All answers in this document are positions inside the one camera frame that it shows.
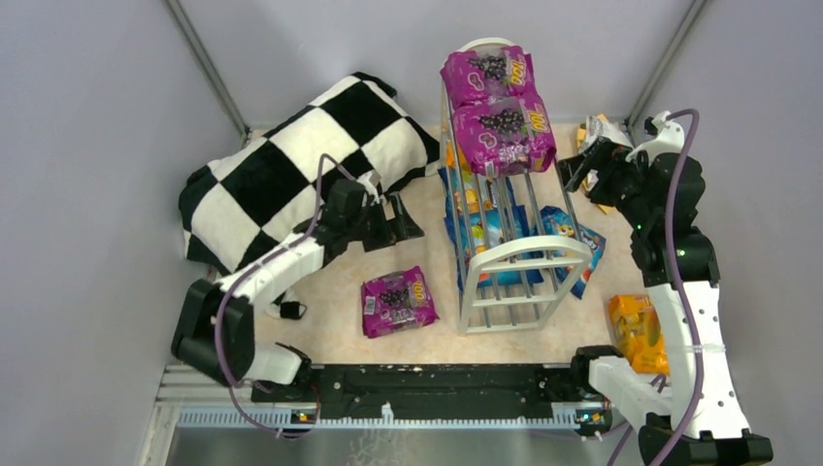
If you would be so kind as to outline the purple grape candy bag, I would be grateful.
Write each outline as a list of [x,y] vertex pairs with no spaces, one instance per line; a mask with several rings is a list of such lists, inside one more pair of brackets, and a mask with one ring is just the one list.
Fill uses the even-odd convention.
[[532,56],[521,46],[455,51],[440,75],[453,108],[537,92]]
[[461,107],[452,114],[457,145],[469,169],[487,178],[544,172],[557,146],[536,93]]
[[361,284],[362,332],[369,339],[425,327],[439,319],[419,266]]

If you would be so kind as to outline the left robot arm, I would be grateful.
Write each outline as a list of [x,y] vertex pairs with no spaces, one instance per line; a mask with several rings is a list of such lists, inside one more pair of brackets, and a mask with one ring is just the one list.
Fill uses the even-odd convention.
[[372,251],[423,235],[399,194],[380,194],[368,175],[338,180],[281,244],[234,274],[189,286],[171,354],[223,386],[299,385],[310,370],[309,357],[281,343],[257,343],[256,321],[267,313],[298,316],[302,308],[290,301],[289,289],[350,244]]

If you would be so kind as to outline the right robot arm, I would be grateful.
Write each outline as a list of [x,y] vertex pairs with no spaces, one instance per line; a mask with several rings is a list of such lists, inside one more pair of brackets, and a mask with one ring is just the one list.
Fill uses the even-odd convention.
[[773,445],[751,430],[741,408],[719,322],[716,253],[694,223],[706,188],[702,165],[690,155],[699,122],[694,109],[663,112],[645,121],[647,140],[634,148],[599,137],[557,163],[568,192],[595,173],[590,202],[615,208],[632,227],[632,257],[670,373],[658,383],[607,346],[578,349],[572,367],[631,425],[644,464],[764,465],[774,459]]

